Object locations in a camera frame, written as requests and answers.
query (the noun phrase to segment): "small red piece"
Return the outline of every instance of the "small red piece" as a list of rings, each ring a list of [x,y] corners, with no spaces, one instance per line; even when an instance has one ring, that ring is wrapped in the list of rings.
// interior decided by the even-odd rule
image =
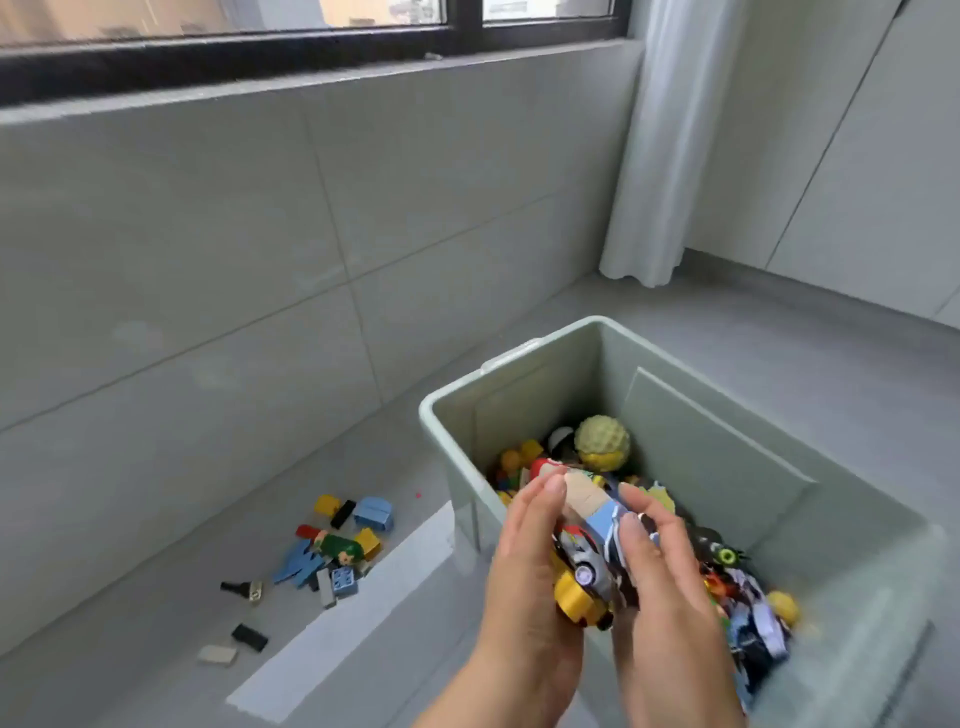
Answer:
[[[320,529],[314,528],[312,525],[301,523],[299,526],[297,526],[297,538],[299,539],[310,539],[310,541],[313,541],[319,535]]]

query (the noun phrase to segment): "wall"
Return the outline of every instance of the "wall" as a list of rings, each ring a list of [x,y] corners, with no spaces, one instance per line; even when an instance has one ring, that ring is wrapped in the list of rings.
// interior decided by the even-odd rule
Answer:
[[[894,22],[768,270],[960,328],[958,27],[955,0]]]
[[[593,269],[639,55],[0,113],[0,652]]]
[[[899,3],[753,3],[689,247],[767,266]]]

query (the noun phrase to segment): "storage bin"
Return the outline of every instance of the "storage bin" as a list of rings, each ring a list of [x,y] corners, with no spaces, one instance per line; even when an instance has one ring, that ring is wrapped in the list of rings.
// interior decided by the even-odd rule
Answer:
[[[801,604],[751,725],[873,726],[924,630],[943,529],[614,321],[527,342],[421,403],[472,547],[489,558],[506,514],[483,476],[496,455],[601,413],[630,430],[635,466]],[[581,693],[620,724],[610,634],[587,646]]]

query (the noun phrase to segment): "green lego piece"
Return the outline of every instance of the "green lego piece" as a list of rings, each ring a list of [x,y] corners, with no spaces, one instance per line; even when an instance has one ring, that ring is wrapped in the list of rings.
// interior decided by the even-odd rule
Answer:
[[[318,537],[314,542],[314,549],[331,559],[335,559],[342,567],[359,564],[363,561],[363,547],[351,539],[345,539],[343,536],[337,536],[334,533],[321,532],[322,538]]]

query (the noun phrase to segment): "cabinet door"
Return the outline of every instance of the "cabinet door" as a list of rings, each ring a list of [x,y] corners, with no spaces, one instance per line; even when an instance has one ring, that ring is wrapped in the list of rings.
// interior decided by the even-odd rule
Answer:
[[[913,0],[894,21],[768,270],[924,317],[949,299],[960,283],[957,28],[957,0]]]

